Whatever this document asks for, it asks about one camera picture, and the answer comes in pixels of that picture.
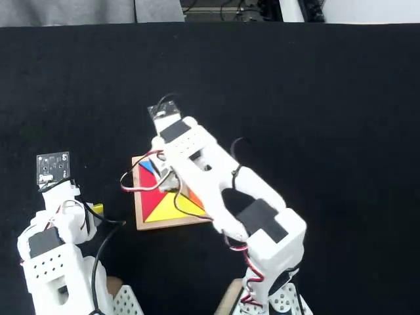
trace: wooden board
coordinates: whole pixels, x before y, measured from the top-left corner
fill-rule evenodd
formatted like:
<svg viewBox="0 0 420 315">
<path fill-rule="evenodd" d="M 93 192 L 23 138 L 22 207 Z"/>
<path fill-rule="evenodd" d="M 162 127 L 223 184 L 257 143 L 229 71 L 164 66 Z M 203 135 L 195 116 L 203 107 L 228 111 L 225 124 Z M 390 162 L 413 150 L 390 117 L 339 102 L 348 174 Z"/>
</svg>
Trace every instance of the wooden board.
<svg viewBox="0 0 420 315">
<path fill-rule="evenodd" d="M 235 279 L 223 295 L 222 301 L 220 302 L 215 315 L 230 315 L 238 302 L 238 297 L 241 292 L 242 279 Z"/>
<path fill-rule="evenodd" d="M 140 156 L 132 157 L 132 163 L 136 163 L 140 158 Z M 138 163 L 136 163 L 136 165 L 133 168 L 133 184 L 134 187 L 140 186 L 140 166 Z M 193 216 L 177 219 L 157 220 L 154 222 L 145 222 L 147 218 L 143 218 L 142 194 L 142 192 L 134 193 L 137 230 L 151 230 L 156 228 L 167 228 L 170 226 L 209 222 L 208 220 L 201 220 Z"/>
</svg>

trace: yellow component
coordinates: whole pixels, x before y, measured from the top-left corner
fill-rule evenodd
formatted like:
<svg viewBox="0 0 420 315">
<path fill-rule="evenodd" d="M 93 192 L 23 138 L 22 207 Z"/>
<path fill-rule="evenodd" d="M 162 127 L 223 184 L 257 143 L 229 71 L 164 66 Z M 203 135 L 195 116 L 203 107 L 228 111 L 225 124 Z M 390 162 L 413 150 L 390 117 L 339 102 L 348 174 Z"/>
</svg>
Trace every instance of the yellow component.
<svg viewBox="0 0 420 315">
<path fill-rule="evenodd" d="M 93 205 L 92 210 L 97 215 L 100 215 L 100 214 L 102 214 L 104 212 L 104 205 L 102 205 L 101 203 L 97 203 L 96 205 Z"/>
<path fill-rule="evenodd" d="M 162 201 L 156 206 L 152 213 L 150 213 L 149 217 L 146 219 L 145 222 L 153 222 L 153 221 L 162 221 L 162 220 L 171 220 L 171 219 L 178 219 L 189 217 L 175 208 L 173 205 L 173 198 L 175 198 L 174 192 L 168 192 L 165 197 L 163 197 Z M 190 201 L 188 198 L 180 195 L 178 197 L 178 206 L 181 210 L 185 212 L 192 213 L 194 215 L 204 215 L 205 212 L 203 209 L 198 207 L 194 202 Z"/>
</svg>

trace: circuit board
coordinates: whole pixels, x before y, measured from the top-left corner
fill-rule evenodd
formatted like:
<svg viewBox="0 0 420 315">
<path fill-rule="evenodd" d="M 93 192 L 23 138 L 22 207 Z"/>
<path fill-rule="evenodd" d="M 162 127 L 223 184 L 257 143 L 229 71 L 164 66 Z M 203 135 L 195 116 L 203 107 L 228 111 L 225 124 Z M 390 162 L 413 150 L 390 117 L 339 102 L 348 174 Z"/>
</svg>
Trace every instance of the circuit board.
<svg viewBox="0 0 420 315">
<path fill-rule="evenodd" d="M 57 152 L 37 156 L 37 184 L 58 182 L 70 177 L 70 153 Z"/>
</svg>

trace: wooden frame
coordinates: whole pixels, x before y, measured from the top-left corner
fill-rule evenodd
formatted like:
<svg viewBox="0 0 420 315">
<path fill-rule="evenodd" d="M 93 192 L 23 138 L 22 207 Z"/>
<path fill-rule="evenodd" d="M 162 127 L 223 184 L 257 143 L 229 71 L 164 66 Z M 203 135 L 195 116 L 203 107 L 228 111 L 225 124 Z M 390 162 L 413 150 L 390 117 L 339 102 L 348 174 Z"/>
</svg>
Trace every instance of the wooden frame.
<svg viewBox="0 0 420 315">
<path fill-rule="evenodd" d="M 141 156 L 135 156 L 131 158 L 131 163 L 136 163 Z M 139 177 L 139 166 L 138 163 L 133 168 L 133 185 L 134 187 L 140 186 L 140 177 Z M 201 220 L 196 217 L 186 217 L 186 218 L 179 218 L 179 219 L 169 219 L 169 220 L 161 220 L 155 222 L 144 222 L 143 221 L 143 212 L 142 212 L 142 201 L 141 201 L 141 193 L 135 192 L 134 194 L 134 202 L 135 202 L 135 211 L 136 211 L 136 225 L 137 230 L 152 230 L 156 228 L 168 228 L 170 226 L 180 226 L 186 224 L 195 224 L 195 223 L 203 223 L 209 222 L 208 220 Z"/>
</svg>

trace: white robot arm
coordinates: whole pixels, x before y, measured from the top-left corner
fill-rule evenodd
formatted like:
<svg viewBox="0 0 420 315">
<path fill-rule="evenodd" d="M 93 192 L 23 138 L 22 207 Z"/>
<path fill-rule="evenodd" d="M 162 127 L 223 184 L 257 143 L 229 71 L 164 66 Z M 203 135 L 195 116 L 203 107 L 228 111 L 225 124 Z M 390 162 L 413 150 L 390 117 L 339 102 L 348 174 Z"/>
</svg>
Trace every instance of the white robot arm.
<svg viewBox="0 0 420 315">
<path fill-rule="evenodd" d="M 106 220 L 97 214 L 94 218 L 87 211 L 87 207 L 93 205 L 81 198 L 82 202 L 76 199 L 80 196 L 80 189 L 70 180 L 69 159 L 69 152 L 37 156 L 37 183 L 45 201 L 45 210 L 38 211 L 18 237 L 20 264 L 35 313 L 121 314 L 120 309 L 126 311 L 129 306 L 123 307 L 121 303 L 118 313 L 114 312 L 114 300 L 106 287 L 106 271 L 98 257 L 83 257 L 76 246 L 94 237 L 99 218 L 108 222 L 117 221 Z M 131 294 L 130 305 L 133 307 L 129 311 L 133 315 L 141 315 L 131 288 L 123 287 L 125 294 L 119 296 Z"/>
<path fill-rule="evenodd" d="M 150 156 L 156 176 L 173 172 L 201 200 L 217 232 L 246 243 L 236 249 L 244 251 L 249 265 L 241 308 L 247 312 L 251 304 L 259 306 L 257 314 L 268 314 L 270 296 L 290 281 L 302 260 L 305 221 L 261 177 L 224 151 L 194 118 L 181 119 L 174 102 L 158 103 L 149 112 L 158 134 L 152 150 L 161 150 L 164 156 L 164 161 Z M 177 186 L 169 176 L 161 189 Z M 226 188 L 255 201 L 234 216 L 223 202 L 221 192 Z"/>
</svg>

